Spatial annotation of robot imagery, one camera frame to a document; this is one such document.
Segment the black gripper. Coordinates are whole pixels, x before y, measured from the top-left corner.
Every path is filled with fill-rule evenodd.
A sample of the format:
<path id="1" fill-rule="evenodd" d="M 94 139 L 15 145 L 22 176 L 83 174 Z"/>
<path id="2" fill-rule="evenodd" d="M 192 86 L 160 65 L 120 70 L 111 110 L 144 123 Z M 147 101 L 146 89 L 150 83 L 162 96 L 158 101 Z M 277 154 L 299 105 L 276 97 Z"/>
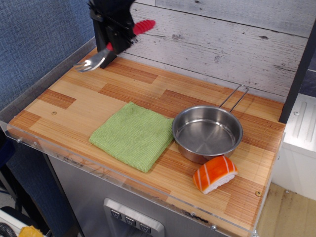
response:
<path id="1" fill-rule="evenodd" d="M 134 21 L 130 8 L 134 0 L 90 0 L 97 51 L 107 48 L 115 54 L 131 47 Z"/>

